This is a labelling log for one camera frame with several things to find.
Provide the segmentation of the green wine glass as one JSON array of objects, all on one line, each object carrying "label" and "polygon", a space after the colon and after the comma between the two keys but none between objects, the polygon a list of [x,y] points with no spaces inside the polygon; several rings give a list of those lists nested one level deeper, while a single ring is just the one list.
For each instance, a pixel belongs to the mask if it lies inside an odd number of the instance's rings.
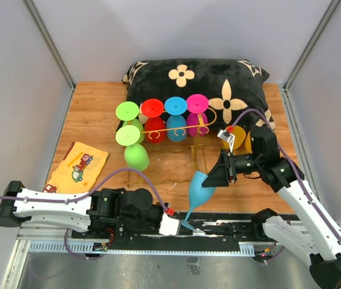
[{"label": "green wine glass", "polygon": [[131,101],[121,103],[116,108],[116,116],[123,122],[122,127],[116,132],[115,139],[122,146],[130,146],[143,141],[143,125],[137,119],[140,109]]},{"label": "green wine glass", "polygon": [[133,125],[120,128],[115,135],[116,142],[124,146],[124,159],[128,167],[143,171],[149,166],[149,156],[140,144],[141,131]]}]

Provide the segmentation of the yellow wine glass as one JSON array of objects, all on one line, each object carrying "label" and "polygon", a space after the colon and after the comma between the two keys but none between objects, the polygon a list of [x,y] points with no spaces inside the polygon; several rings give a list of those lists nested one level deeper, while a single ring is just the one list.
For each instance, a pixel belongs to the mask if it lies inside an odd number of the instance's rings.
[{"label": "yellow wine glass", "polygon": [[247,134],[245,130],[238,125],[233,127],[232,134],[235,136],[233,150],[237,150],[243,144]]},{"label": "yellow wine glass", "polygon": [[246,139],[245,139],[245,149],[248,153],[252,153],[250,132],[247,134]]}]

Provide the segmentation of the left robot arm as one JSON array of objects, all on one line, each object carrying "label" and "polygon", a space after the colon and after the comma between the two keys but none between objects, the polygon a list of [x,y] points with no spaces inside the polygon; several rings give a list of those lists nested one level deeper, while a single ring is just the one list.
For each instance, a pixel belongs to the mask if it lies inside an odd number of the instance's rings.
[{"label": "left robot arm", "polygon": [[63,195],[29,190],[20,181],[11,181],[0,203],[0,227],[38,223],[87,232],[93,238],[102,237],[108,228],[157,230],[163,215],[163,207],[153,203],[145,188],[103,188],[91,195]]}]

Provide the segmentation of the blue wine glass front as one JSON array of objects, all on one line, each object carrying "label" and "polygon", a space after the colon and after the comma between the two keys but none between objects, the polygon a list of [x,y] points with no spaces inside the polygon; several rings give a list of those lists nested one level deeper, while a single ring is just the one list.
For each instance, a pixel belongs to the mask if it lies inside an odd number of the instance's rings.
[{"label": "blue wine glass front", "polygon": [[203,187],[203,182],[207,179],[207,174],[196,171],[189,185],[188,199],[189,199],[189,211],[186,217],[182,221],[182,225],[190,230],[195,228],[191,226],[187,221],[191,216],[191,213],[197,208],[205,204],[211,199],[216,190],[215,187]]}]

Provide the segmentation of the green wine glass front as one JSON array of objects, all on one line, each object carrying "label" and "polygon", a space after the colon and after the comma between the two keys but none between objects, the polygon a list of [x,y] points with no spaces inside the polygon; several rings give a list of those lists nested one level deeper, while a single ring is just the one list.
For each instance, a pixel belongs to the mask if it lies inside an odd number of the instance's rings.
[{"label": "green wine glass front", "polygon": [[124,159],[128,167],[143,171],[149,166],[149,156],[140,144],[141,131],[133,125],[120,128],[115,135],[116,142],[124,146]]}]

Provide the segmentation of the green wine glass back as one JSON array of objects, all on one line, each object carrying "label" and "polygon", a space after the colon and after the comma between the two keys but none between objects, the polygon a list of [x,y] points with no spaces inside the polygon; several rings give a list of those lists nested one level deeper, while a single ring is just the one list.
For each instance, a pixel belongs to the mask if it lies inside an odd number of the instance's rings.
[{"label": "green wine glass back", "polygon": [[122,127],[116,132],[115,139],[122,146],[130,146],[143,141],[143,125],[137,119],[140,109],[131,101],[121,103],[116,108],[116,116],[123,122]]}]

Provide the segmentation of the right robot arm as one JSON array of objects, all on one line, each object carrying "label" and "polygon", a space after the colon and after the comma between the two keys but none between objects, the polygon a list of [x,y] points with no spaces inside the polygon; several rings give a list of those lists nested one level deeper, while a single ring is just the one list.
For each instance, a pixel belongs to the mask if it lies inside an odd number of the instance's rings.
[{"label": "right robot arm", "polygon": [[283,150],[271,129],[255,126],[250,138],[249,154],[220,152],[202,187],[227,187],[238,175],[257,172],[289,204],[307,232],[300,232],[267,208],[252,217],[251,236],[258,241],[270,238],[287,248],[309,268],[319,287],[341,288],[341,227],[312,192],[300,168],[280,155]]}]

